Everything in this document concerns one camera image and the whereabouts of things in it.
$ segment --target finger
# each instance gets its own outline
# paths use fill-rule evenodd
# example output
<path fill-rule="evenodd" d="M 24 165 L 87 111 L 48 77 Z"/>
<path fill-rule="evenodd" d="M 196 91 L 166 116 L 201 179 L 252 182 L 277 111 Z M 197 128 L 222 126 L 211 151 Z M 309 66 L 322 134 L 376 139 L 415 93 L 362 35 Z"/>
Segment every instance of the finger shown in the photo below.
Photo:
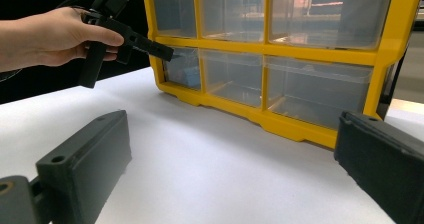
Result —
<path fill-rule="evenodd" d="M 46 66 L 60 66 L 65 63 L 68 63 L 70 60 L 75 58 L 84 58 L 86 53 L 84 50 L 78 50 L 78 47 L 54 51 L 54 52 L 43 52 L 42 57 L 40 57 L 39 64 Z"/>
<path fill-rule="evenodd" d="M 103 61 L 114 61 L 117 58 L 116 53 L 106 53 L 103 57 Z"/>
<path fill-rule="evenodd" d="M 88 49 L 85 48 L 85 44 L 81 44 L 79 46 L 76 46 L 74 49 L 74 56 L 73 58 L 86 58 Z"/>
<path fill-rule="evenodd" d="M 108 46 L 106 48 L 106 52 L 109 52 L 109 53 L 118 53 L 118 51 L 119 51 L 119 47 Z"/>
<path fill-rule="evenodd" d="M 84 20 L 84 18 L 85 18 L 85 15 L 88 13 L 88 11 L 87 10 L 84 10 L 84 9 L 81 9 L 81 8 L 76 8 L 76 7 L 73 7 L 72 8 L 72 10 L 74 11 L 74 15 L 76 16 L 76 17 L 79 17 L 80 19 L 81 19 L 81 21 L 83 21 Z"/>
<path fill-rule="evenodd" d="M 124 43 L 124 38 L 112 30 L 84 23 L 81 25 L 81 41 L 97 41 L 109 46 L 120 46 Z"/>

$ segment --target plastic drawer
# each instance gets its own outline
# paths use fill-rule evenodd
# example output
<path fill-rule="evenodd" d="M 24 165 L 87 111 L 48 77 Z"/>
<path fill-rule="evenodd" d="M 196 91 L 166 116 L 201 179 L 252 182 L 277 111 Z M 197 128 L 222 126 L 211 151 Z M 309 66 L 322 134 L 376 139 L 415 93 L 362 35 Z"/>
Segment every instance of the plastic drawer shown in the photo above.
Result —
<path fill-rule="evenodd" d="M 161 36 L 196 37 L 194 0 L 153 0 Z"/>
<path fill-rule="evenodd" d="M 390 0 L 272 0 L 273 43 L 373 49 Z"/>
<path fill-rule="evenodd" d="M 170 62 L 164 62 L 165 80 L 200 90 L 200 70 L 197 48 L 173 47 Z"/>
<path fill-rule="evenodd" d="M 200 0 L 202 37 L 241 42 L 263 40 L 264 0 Z"/>
<path fill-rule="evenodd" d="M 372 68 L 267 56 L 268 108 L 337 128 L 341 112 L 362 112 Z"/>
<path fill-rule="evenodd" d="M 207 93 L 249 106 L 261 105 L 261 55 L 201 49 L 200 56 Z"/>

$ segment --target black device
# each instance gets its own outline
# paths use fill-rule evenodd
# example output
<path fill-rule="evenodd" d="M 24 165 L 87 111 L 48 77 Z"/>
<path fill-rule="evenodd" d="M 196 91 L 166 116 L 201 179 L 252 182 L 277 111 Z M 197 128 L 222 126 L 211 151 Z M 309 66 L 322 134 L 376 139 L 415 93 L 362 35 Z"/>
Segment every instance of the black device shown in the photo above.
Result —
<path fill-rule="evenodd" d="M 65 1 L 59 6 L 66 6 L 70 2 L 77 1 Z M 131 27 L 113 19 L 125 8 L 127 2 L 128 0 L 94 0 L 89 12 L 83 15 L 82 19 L 85 23 L 108 28 L 124 37 L 124 44 L 118 50 L 117 61 L 120 63 L 128 63 L 133 49 L 170 61 L 174 52 L 172 48 L 151 41 L 134 32 Z M 100 42 L 90 43 L 87 58 L 78 81 L 79 85 L 88 88 L 94 87 L 106 54 L 106 48 L 106 45 Z"/>
<path fill-rule="evenodd" d="M 125 111 L 100 116 L 37 163 L 0 179 L 1 224 L 93 224 L 131 161 Z"/>
<path fill-rule="evenodd" d="M 334 158 L 396 223 L 424 223 L 424 142 L 344 112 Z"/>

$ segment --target black tool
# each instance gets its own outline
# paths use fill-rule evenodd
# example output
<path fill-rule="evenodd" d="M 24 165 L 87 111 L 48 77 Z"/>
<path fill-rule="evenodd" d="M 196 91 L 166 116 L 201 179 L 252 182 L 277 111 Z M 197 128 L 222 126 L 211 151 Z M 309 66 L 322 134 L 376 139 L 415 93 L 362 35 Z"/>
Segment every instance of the black tool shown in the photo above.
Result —
<path fill-rule="evenodd" d="M 88 24 L 108 28 L 124 37 L 124 44 L 118 50 L 117 61 L 120 63 L 128 63 L 133 49 L 170 61 L 174 52 L 172 48 L 151 41 L 134 32 L 129 26 L 113 19 L 121 13 L 128 1 L 94 0 L 89 12 L 83 15 L 83 21 Z M 90 43 L 87 58 L 78 82 L 81 86 L 88 88 L 94 87 L 103 63 L 103 58 L 106 54 L 106 48 L 106 45 L 100 42 Z"/>
<path fill-rule="evenodd" d="M 424 143 L 384 121 L 345 112 L 335 159 L 396 223 L 424 223 Z"/>

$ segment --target yellow frame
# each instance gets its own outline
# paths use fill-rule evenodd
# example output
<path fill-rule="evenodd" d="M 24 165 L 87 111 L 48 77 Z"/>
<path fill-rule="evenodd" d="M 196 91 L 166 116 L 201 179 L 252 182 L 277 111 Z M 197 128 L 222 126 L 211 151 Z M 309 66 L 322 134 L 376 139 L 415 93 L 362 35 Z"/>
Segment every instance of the yellow frame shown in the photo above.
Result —
<path fill-rule="evenodd" d="M 147 23 L 149 26 L 148 37 L 151 40 L 170 46 L 218 49 L 233 52 L 252 52 L 264 55 L 286 56 L 299 59 L 317 60 L 324 62 L 343 62 L 373 67 L 370 85 L 365 101 L 363 113 L 380 118 L 376 113 L 381 90 L 386 78 L 388 68 L 403 56 L 406 49 L 411 27 L 417 15 L 417 6 L 420 0 L 391 0 L 386 22 L 384 25 L 380 44 L 373 50 L 331 50 L 287 45 L 276 45 L 268 42 L 267 36 L 262 43 L 241 43 L 201 38 L 199 0 L 195 2 L 196 39 L 159 36 L 156 27 L 156 17 L 153 0 L 144 0 Z M 264 33 L 268 34 L 270 1 L 264 6 Z M 266 108 L 266 98 L 263 98 L 259 108 L 246 106 L 229 100 L 224 100 L 205 92 L 205 78 L 201 78 L 201 90 L 189 88 L 166 82 L 164 78 L 162 61 L 150 57 L 150 64 L 155 73 L 158 88 L 166 93 L 175 95 L 181 101 L 191 105 L 211 106 L 224 110 L 248 120 L 258 123 L 262 128 L 271 133 L 284 136 L 294 141 L 309 140 L 320 145 L 334 148 L 337 131 L 322 126 L 310 124 L 293 118 L 272 113 Z M 200 63 L 200 75 L 204 77 L 204 69 Z M 262 69 L 262 96 L 266 96 L 268 69 Z"/>

